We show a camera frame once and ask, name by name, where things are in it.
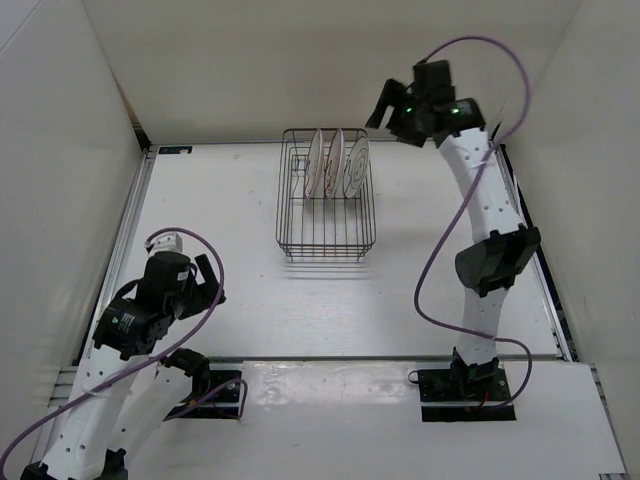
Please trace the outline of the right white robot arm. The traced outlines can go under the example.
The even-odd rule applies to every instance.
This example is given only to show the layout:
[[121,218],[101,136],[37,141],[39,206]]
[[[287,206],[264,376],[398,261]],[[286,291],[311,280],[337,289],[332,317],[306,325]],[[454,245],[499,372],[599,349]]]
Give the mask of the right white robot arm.
[[452,328],[459,337],[449,368],[427,374],[425,381],[436,395],[486,398],[498,376],[503,303],[536,252],[540,232],[523,223],[509,197],[478,104],[456,99],[453,86],[424,90],[389,79],[366,125],[385,126],[398,141],[416,147],[433,140],[455,177],[463,201],[426,265],[433,266],[460,218],[467,216],[472,244],[454,259],[464,287],[463,320]]

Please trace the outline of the black patterned white plate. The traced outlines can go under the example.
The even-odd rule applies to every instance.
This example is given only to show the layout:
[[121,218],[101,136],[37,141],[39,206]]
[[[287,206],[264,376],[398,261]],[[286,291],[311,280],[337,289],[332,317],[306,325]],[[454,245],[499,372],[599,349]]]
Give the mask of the black patterned white plate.
[[366,179],[369,167],[369,140],[366,136],[356,140],[347,157],[343,176],[343,196],[355,197]]

